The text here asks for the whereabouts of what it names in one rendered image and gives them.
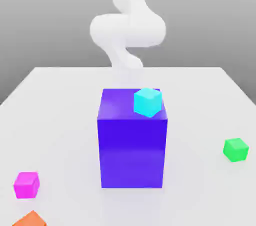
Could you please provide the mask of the small cyan cube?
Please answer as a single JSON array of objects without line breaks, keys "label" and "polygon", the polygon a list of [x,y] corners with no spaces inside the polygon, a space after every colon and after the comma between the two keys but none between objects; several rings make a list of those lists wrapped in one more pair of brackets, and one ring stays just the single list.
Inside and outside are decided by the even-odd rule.
[{"label": "small cyan cube", "polygon": [[148,118],[162,110],[162,92],[153,88],[141,88],[133,95],[133,111]]}]

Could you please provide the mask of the small green cube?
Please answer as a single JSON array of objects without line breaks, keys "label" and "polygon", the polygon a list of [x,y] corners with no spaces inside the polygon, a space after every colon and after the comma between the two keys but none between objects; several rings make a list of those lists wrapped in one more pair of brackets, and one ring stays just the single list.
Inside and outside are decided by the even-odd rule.
[{"label": "small green cube", "polygon": [[241,138],[226,139],[223,154],[231,162],[245,161],[249,152],[249,146]]}]

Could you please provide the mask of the small magenta cube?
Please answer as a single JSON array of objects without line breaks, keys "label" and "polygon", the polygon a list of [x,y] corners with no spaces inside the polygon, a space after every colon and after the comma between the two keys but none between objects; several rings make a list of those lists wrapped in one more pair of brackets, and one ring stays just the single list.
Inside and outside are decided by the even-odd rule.
[{"label": "small magenta cube", "polygon": [[40,187],[38,172],[20,172],[13,184],[17,199],[34,199]]}]

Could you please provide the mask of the small orange cube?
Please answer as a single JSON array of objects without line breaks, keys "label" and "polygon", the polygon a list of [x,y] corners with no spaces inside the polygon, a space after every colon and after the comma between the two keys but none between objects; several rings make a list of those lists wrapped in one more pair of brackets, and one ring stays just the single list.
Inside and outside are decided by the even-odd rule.
[{"label": "small orange cube", "polygon": [[12,226],[47,226],[47,223],[34,210],[32,210]]}]

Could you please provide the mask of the large purple box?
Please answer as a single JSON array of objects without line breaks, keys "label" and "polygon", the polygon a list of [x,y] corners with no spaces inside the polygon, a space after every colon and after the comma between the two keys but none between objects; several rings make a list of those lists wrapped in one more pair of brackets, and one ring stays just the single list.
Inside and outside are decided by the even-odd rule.
[{"label": "large purple box", "polygon": [[102,188],[162,188],[168,116],[134,111],[139,89],[103,89],[97,116]]}]

